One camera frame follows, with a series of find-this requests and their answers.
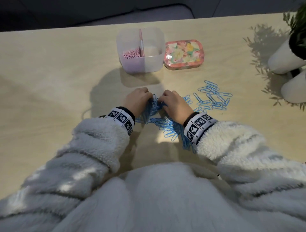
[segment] translucent plastic container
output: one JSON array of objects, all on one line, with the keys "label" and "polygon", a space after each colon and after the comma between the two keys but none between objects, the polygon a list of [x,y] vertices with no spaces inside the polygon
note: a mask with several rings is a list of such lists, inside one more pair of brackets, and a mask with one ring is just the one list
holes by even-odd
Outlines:
[{"label": "translucent plastic container", "polygon": [[166,51],[164,33],[159,28],[142,28],[144,57],[126,59],[126,51],[141,47],[139,28],[123,29],[117,35],[117,51],[123,69],[127,73],[149,73],[160,70]]}]

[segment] wooden table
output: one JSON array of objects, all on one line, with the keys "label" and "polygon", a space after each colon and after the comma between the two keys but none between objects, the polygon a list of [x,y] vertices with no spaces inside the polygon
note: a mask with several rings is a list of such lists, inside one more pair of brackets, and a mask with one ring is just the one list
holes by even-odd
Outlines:
[{"label": "wooden table", "polygon": [[[161,28],[166,41],[200,41],[204,64],[126,74],[118,60],[117,33],[150,26]],[[233,97],[226,111],[209,111],[211,116],[249,124],[273,149],[304,162],[306,112],[279,97],[286,78],[265,71],[287,29],[281,14],[266,14],[0,33],[0,197],[51,159],[82,118],[106,114],[139,86],[157,96],[165,89],[190,94],[196,108],[192,93],[204,80],[215,82]],[[155,125],[138,124],[121,171],[177,160],[205,164],[178,140],[164,138]]]}]

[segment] floral lid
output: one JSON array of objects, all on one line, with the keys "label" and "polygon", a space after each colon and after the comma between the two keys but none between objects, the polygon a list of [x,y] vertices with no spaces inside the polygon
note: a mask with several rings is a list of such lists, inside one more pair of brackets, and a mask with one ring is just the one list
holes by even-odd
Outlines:
[{"label": "floral lid", "polygon": [[170,70],[197,68],[204,62],[202,44],[195,40],[166,43],[164,65]]}]

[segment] dark background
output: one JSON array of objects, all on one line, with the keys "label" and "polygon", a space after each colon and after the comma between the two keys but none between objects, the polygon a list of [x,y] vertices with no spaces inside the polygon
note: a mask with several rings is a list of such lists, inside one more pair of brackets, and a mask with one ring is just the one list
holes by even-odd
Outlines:
[{"label": "dark background", "polygon": [[0,0],[0,31],[279,13],[304,0]]}]

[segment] fuzzy jacket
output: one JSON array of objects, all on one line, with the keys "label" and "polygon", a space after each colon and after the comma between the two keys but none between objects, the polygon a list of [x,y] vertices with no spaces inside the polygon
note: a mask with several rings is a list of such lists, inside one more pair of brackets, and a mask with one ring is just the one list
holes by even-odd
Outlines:
[{"label": "fuzzy jacket", "polygon": [[129,143],[109,118],[83,120],[73,139],[0,201],[0,232],[306,231],[306,165],[265,145],[253,128],[216,122],[197,154],[228,188],[183,163],[143,167],[107,181]]}]

